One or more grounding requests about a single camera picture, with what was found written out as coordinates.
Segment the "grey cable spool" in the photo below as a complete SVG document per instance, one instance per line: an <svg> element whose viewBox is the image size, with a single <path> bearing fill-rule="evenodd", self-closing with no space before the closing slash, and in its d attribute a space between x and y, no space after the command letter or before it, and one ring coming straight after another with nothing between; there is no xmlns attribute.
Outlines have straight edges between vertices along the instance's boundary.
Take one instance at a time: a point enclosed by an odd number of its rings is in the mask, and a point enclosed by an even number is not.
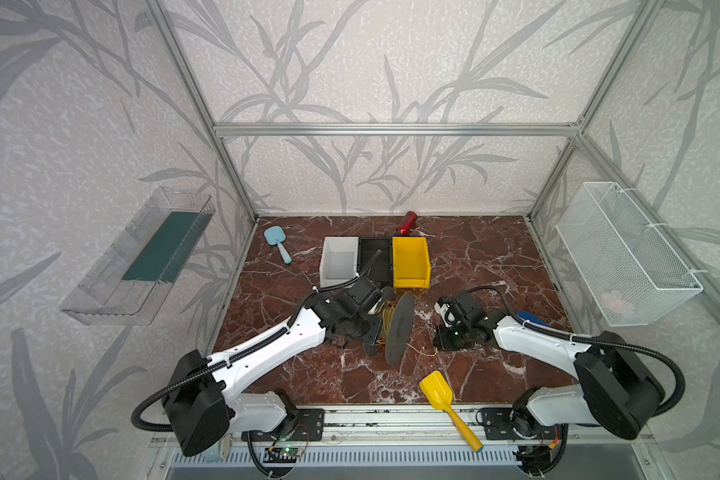
<svg viewBox="0 0 720 480"><path fill-rule="evenodd" d="M396 298L392 287L383 287L382 304L378 312L381 320L376 345L384 350L388 365L398 365L410 340L415 318L415 296L411 292Z"/></svg>

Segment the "yellow plastic scoop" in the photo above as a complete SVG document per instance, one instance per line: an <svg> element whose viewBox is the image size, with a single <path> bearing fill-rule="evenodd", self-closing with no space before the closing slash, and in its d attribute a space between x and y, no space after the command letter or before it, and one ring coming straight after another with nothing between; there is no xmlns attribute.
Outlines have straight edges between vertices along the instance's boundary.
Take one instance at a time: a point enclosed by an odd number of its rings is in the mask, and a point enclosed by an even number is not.
<svg viewBox="0 0 720 480"><path fill-rule="evenodd" d="M453 409L453 391L443 374L440 371L430 373L420 381L419 387L434 409L445 412L448 415L471 450L474 453L480 453L483 449L483 444Z"/></svg>

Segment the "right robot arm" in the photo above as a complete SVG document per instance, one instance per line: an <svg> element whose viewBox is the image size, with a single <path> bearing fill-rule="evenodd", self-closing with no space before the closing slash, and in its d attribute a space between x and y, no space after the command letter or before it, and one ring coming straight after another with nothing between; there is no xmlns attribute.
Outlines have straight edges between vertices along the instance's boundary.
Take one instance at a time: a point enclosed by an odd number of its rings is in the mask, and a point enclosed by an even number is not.
<svg viewBox="0 0 720 480"><path fill-rule="evenodd" d="M442 322L434 336L440 351L491 347L519 353L575 379L564 387L531 387L501 421L485 420L485 430L508 424L520 438L534 439L547 428L601 427L625 440L638 437L647 422L671 411L686 391L680 366L668 356L604 331L595 336L554 329L515 309L496 286L503 303L487 311L476 299L479 287L441 297L434 306Z"/></svg>

